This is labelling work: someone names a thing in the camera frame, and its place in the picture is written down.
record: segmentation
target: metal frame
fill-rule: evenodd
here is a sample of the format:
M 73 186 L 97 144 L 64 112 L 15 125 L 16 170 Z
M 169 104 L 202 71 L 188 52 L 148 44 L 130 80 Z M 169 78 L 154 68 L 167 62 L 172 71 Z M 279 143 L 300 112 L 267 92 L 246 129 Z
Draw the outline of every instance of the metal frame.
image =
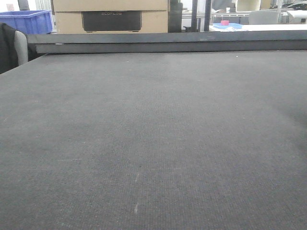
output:
M 306 31 L 28 36 L 40 54 L 294 50 L 307 49 L 306 40 Z

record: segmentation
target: gray chair back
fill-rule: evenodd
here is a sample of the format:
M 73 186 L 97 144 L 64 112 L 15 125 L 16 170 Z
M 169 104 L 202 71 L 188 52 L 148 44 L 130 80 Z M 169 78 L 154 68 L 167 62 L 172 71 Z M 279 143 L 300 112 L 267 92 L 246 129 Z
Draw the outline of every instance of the gray chair back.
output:
M 277 24 L 278 19 L 276 11 L 252 11 L 248 17 L 250 25 Z
M 16 31 L 14 45 L 18 56 L 18 65 L 28 62 L 28 41 L 22 32 Z

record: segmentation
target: blue container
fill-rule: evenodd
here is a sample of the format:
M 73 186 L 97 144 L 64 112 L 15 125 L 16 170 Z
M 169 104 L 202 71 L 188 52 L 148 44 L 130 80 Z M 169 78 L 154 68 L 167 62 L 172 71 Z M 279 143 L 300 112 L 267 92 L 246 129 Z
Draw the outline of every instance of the blue container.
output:
M 48 34 L 52 31 L 51 11 L 0 12 L 0 22 L 25 34 Z
M 218 29 L 226 29 L 228 27 L 233 27 L 235 29 L 242 29 L 241 24 L 238 23 L 230 23 L 229 25 L 221 25 L 220 23 L 213 23 L 213 27 L 218 28 Z

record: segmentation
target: dark gray felt surface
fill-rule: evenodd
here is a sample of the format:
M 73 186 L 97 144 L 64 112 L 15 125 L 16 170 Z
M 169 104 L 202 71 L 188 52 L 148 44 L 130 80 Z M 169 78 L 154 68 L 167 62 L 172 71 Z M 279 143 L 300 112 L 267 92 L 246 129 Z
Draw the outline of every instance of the dark gray felt surface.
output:
M 58 55 L 0 75 L 0 229 L 306 230 L 306 59 Z

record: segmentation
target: pink tape roll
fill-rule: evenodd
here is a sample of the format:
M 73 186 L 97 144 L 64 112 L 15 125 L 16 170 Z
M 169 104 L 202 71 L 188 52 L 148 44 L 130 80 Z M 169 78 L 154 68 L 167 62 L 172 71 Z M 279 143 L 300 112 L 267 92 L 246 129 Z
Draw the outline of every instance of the pink tape roll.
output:
M 223 20 L 221 21 L 221 25 L 229 25 L 229 21 Z

